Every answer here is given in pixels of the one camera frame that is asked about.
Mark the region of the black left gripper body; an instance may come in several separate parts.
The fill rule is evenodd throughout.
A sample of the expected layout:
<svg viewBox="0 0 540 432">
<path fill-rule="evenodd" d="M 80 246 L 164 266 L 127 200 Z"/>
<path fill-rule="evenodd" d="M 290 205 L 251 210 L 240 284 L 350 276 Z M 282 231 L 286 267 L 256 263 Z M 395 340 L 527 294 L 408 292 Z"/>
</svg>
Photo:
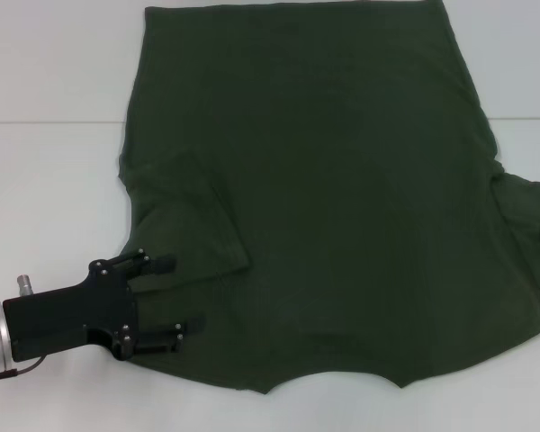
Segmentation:
<svg viewBox="0 0 540 432">
<path fill-rule="evenodd" d="M 82 283 L 3 302 L 13 360 L 26 361 L 97 345 L 125 361 L 133 357 L 138 312 L 129 281 L 137 259 L 93 262 Z"/>
</svg>

